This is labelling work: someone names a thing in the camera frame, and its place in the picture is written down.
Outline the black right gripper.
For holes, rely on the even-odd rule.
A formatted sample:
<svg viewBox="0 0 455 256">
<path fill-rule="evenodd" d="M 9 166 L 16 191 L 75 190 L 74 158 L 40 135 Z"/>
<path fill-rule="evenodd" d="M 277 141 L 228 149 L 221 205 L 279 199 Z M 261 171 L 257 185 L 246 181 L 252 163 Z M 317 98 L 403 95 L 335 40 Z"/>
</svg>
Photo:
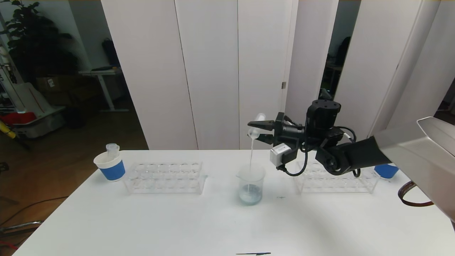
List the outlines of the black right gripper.
<svg viewBox="0 0 455 256">
<path fill-rule="evenodd" d="M 284 112 L 279 112 L 275 121 L 250 121 L 249 127 L 273 131 L 272 134 L 260 133 L 256 140 L 265 144 L 278 146 L 287 144 L 289 147 L 300 147 L 305 144 L 305 126 L 292 121 Z"/>
</svg>

